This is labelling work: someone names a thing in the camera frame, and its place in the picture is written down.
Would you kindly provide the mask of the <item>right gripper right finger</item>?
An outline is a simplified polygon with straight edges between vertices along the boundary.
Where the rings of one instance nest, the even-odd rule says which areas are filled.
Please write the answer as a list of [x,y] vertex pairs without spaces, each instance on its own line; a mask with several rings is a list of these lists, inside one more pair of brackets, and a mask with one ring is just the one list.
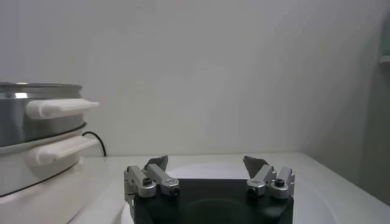
[[271,198],[286,200],[294,196],[295,174],[292,169],[282,167],[277,173],[264,159],[251,156],[244,156],[243,163],[250,177],[246,181],[249,198],[269,195]]

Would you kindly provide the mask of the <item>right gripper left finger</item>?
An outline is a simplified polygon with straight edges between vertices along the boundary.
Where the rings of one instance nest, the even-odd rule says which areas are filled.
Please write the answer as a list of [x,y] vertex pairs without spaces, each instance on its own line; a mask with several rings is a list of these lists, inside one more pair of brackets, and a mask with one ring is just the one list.
[[128,166],[124,171],[124,198],[131,203],[138,196],[152,198],[160,193],[168,196],[180,194],[179,180],[166,173],[169,158],[167,155],[151,158],[141,169]]

